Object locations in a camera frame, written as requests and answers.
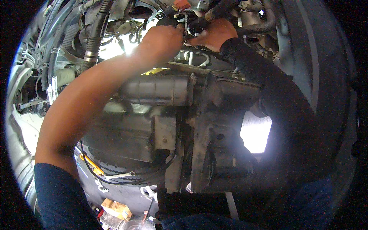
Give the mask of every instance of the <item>car underside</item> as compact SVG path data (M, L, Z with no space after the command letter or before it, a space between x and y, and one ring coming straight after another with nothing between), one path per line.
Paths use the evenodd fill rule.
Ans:
M48 1L15 57L7 102L13 129L27 114L37 117L40 126L69 83L105 59L130 53L150 27L183 23L189 40L220 17L235 26L249 47L294 77L324 123L322 136L331 157L348 158L355 134L346 130L355 126L351 105L356 96L347 82L354 78L354 63L339 25L319 1ZM206 47L183 45L170 62L124 83L94 118L75 147L81 181L113 200L120 193L111 185L138 186L148 197L154 197L157 184L164 184L167 193L242 190L242 181L264 152L247 146L249 136L271 126L258 106L262 85L252 78ZM25 136L18 129L18 136ZM268 130L260 139L267 140ZM21 142L32 162L34 151ZM340 187L349 181L346 174ZM29 184L24 185L27 191ZM339 200L344 192L337 190ZM35 204L35 198L29 203Z

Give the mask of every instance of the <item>mechanic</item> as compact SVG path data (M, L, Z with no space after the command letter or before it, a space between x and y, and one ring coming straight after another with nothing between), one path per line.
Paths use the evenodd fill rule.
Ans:
M44 118L35 156L36 192L46 229L101 229L78 182L75 144L124 81L169 61L182 44L182 26L152 27L131 54L95 65L60 93ZM329 162L328 154L315 135L314 113L302 92L290 77L238 38L233 25L225 19L213 21L187 45L204 45L220 52L244 74L257 76L251 80L264 86L260 107L292 142L287 151L290 154L284 154L288 164L278 164L279 173L260 166L244 186L258 183L258 188L271 189L275 188L276 181L287 180L293 195L283 228L325 229L332 208L330 177L322 170ZM162 223L163 229L263 229L211 214L171 216Z

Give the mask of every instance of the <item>wrench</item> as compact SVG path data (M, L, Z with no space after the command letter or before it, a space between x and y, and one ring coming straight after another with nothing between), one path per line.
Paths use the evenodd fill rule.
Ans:
M133 177L133 176L135 176L135 172L131 171L129 173L117 174L117 175L112 175L112 176L103 175L102 178L108 181L109 179L120 178L120 177Z

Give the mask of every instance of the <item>yellow tool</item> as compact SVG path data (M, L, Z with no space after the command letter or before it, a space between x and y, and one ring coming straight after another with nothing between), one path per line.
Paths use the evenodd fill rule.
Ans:
M84 161L83 154L80 154L79 157ZM86 156L87 162L93 167L93 172L97 175L104 175L104 172L100 167L98 167L88 156Z

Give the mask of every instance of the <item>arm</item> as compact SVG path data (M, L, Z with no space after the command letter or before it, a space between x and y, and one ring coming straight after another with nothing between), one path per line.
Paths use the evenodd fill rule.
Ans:
M122 54L86 70L55 100L41 126L35 163L47 163L78 178L74 147L124 81L169 61L183 43L181 29L151 28L130 55Z
M258 55L237 37L230 22L210 24L190 45L204 45L233 63L252 81L263 85L260 98L267 114L290 140L290 176L325 174L330 158L319 138L319 124L303 93L273 63Z

